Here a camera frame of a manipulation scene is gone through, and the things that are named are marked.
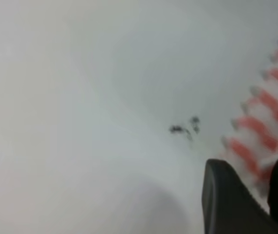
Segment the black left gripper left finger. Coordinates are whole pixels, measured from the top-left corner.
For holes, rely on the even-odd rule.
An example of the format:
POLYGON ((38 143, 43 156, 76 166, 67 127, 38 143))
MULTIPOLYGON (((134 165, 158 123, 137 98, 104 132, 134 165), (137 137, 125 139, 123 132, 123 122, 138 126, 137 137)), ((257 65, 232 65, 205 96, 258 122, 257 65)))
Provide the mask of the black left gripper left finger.
POLYGON ((278 234, 278 223, 224 160, 205 164, 202 209, 205 234, 278 234))

